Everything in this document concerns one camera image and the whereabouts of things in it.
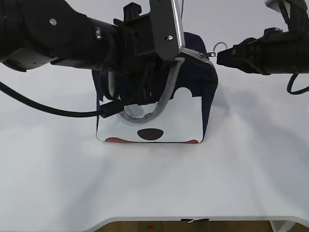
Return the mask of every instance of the black cable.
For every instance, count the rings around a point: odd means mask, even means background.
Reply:
[[[182,18],[183,18],[183,10],[184,10],[184,0],[182,1]]]
[[[298,77],[298,75],[299,75],[299,74],[294,74],[294,75],[291,77],[291,79],[290,79],[290,81],[289,81],[289,84],[288,84],[288,87],[287,87],[288,93],[290,93],[290,94],[292,94],[292,95],[300,95],[300,94],[304,94],[304,93],[309,92],[309,87],[304,88],[304,89],[301,89],[301,90],[298,90],[298,91],[292,92],[293,84],[294,84],[296,78]]]
[[[85,118],[85,117],[96,117],[99,115],[104,114],[103,110],[100,111],[94,111],[94,112],[85,112],[85,113],[79,113],[79,112],[72,112],[72,111],[64,111],[64,110],[58,110],[46,105],[42,105],[40,103],[37,103],[33,100],[30,100],[29,98],[26,98],[25,96],[17,93],[10,87],[6,86],[4,83],[0,82],[0,91],[3,93],[9,95],[10,97],[16,99],[17,101],[30,106],[36,110],[40,110],[49,114],[63,116],[63,117],[76,117],[76,118]]]
[[[284,0],[279,0],[278,5],[279,5],[279,8],[280,8],[281,14],[284,18],[284,21],[288,25],[288,28],[290,30],[290,18],[289,18],[289,13],[286,10]]]
[[[153,72],[153,65],[154,65],[154,60],[150,60],[146,63],[145,66],[145,72],[143,75],[143,78],[140,82],[139,87],[137,88],[136,92],[126,101],[121,102],[121,104],[124,105],[129,105],[130,103],[132,103],[138,96],[138,94],[140,93],[140,91],[143,89],[148,76],[149,76],[149,72]],[[15,100],[31,107],[34,108],[36,110],[39,111],[43,111],[49,114],[53,114],[53,115],[58,115],[58,116],[63,116],[63,117],[74,117],[74,118],[86,118],[86,117],[97,117],[97,116],[101,116],[105,114],[104,110],[99,110],[99,111],[93,111],[93,112],[72,112],[72,111],[64,111],[64,110],[59,110],[59,109],[55,109],[46,105],[42,105],[40,103],[37,103],[29,98],[26,98],[25,96],[21,95],[20,93],[17,93],[15,90],[11,89],[10,87],[8,87],[7,85],[5,85],[4,83],[0,82],[0,91],[2,91],[3,93],[7,94],[8,96],[14,98]]]

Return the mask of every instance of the bag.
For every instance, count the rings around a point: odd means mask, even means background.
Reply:
[[[130,122],[124,115],[109,118],[98,117],[97,138],[113,143],[188,143],[198,144],[204,140],[211,104],[218,87],[218,76],[206,54],[202,39],[185,33],[186,49],[179,54],[185,61],[181,65],[172,96],[165,108],[148,123]],[[152,98],[159,102],[169,88],[170,68],[154,72]],[[108,103],[103,94],[100,72],[93,71],[97,91],[97,106]],[[134,89],[128,77],[122,76],[120,97],[132,94]],[[143,118],[158,109],[158,103],[126,107],[129,118]]]

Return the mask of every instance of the white table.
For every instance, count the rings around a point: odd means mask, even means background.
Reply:
[[[129,2],[69,1],[106,22],[122,19]],[[209,50],[283,25],[262,0],[187,0],[184,15],[185,30],[201,35]],[[290,96],[289,75],[217,71],[201,145],[101,143],[95,118],[48,115],[0,94],[0,231],[83,232],[116,220],[182,218],[309,226],[309,95]],[[1,66],[0,73],[50,106],[96,107],[89,71],[46,65],[23,74]],[[301,78],[295,87],[308,84]]]

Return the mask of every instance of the gray rope handle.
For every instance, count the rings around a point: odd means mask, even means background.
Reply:
[[[155,110],[152,113],[146,114],[142,118],[136,118],[130,116],[126,110],[121,112],[119,115],[126,120],[127,122],[134,123],[134,124],[146,124],[153,120],[155,120],[157,117],[159,117],[162,112],[165,110],[172,94],[176,86],[177,77],[179,74],[179,71],[185,62],[184,58],[176,58],[177,65],[172,67],[169,71],[168,80],[164,89],[164,92],[155,108]]]

